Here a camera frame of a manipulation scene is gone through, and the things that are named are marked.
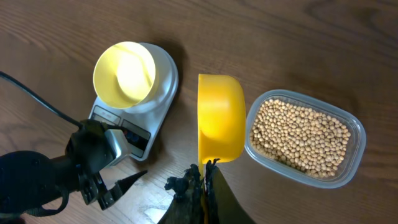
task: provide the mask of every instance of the yellow cup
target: yellow cup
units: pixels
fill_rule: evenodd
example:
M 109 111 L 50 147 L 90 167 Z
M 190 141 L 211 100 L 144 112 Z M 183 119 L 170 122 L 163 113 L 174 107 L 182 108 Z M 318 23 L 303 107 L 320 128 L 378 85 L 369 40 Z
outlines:
M 98 97 L 116 109 L 145 102 L 156 91 L 155 62 L 141 44 L 121 42 L 108 48 L 94 68 Z

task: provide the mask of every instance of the wooden table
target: wooden table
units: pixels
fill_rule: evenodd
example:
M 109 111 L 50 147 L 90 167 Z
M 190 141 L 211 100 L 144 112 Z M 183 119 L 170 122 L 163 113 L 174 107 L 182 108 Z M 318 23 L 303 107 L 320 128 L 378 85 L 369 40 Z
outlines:
M 344 187 L 309 187 L 264 168 L 246 152 L 220 164 L 258 223 L 398 222 L 398 3 L 393 0 L 2 0 L 0 70 L 75 119 L 96 97 L 95 63 L 109 46 L 149 42 L 174 58 L 180 86 L 145 162 L 104 170 L 114 183 L 148 169 L 113 207 L 80 193 L 53 217 L 27 223 L 157 223 L 172 200 L 166 178 L 197 161 L 198 73 L 237 78 L 246 111 L 265 91 L 287 89 L 336 105 L 364 125 L 368 144 Z M 76 128 L 0 81 L 0 153 L 64 153 Z M 48 207 L 55 208 L 60 201 Z

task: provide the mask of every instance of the white kitchen scale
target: white kitchen scale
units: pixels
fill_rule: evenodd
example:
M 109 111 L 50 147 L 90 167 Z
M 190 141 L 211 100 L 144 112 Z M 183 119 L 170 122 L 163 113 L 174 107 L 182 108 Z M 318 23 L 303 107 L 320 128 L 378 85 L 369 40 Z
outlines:
M 131 146 L 130 156 L 143 161 L 147 159 L 156 135 L 173 101 L 178 86 L 178 71 L 173 58 L 162 48 L 140 43 L 152 55 L 159 84 L 152 99 L 128 109 L 114 109 L 95 99 L 89 119 L 95 119 L 129 130 L 125 136 Z

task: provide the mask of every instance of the black wire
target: black wire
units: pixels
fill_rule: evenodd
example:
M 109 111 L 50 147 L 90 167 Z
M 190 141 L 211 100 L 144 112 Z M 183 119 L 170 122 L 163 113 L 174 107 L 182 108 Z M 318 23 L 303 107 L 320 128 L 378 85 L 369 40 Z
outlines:
M 37 100 L 39 103 L 41 103 L 43 106 L 45 106 L 47 109 L 49 109 L 51 112 L 55 113 L 65 121 L 68 121 L 69 123 L 72 123 L 81 129 L 83 125 L 79 123 L 78 121 L 74 120 L 73 118 L 69 117 L 68 115 L 62 113 L 55 107 L 53 107 L 50 103 L 46 102 L 43 100 L 41 97 L 39 97 L 35 92 L 27 88 L 24 84 L 20 83 L 18 80 L 15 78 L 12 78 L 11 76 L 5 74 L 4 72 L 0 71 L 0 77 L 11 82 L 15 86 L 18 86 L 21 90 L 24 90 L 27 94 L 29 94 L 31 97 L 33 97 L 35 100 Z

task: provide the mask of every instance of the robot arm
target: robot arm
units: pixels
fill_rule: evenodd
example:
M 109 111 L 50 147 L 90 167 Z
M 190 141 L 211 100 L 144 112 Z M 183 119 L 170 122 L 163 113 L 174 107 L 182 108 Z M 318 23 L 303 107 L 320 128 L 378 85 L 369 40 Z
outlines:
M 100 170 L 117 164 L 131 153 L 124 137 L 125 129 L 90 119 L 75 121 L 9 75 L 0 72 L 0 77 L 78 127 L 69 139 L 64 156 L 49 159 L 38 152 L 17 151 L 0 157 L 0 218 L 18 217 L 24 212 L 38 217 L 55 215 L 66 207 L 69 194 L 74 191 L 81 192 L 87 205 L 98 201 L 105 210 L 147 172 L 119 180 L 108 190 Z M 63 199 L 60 208 L 42 208 L 59 197 Z

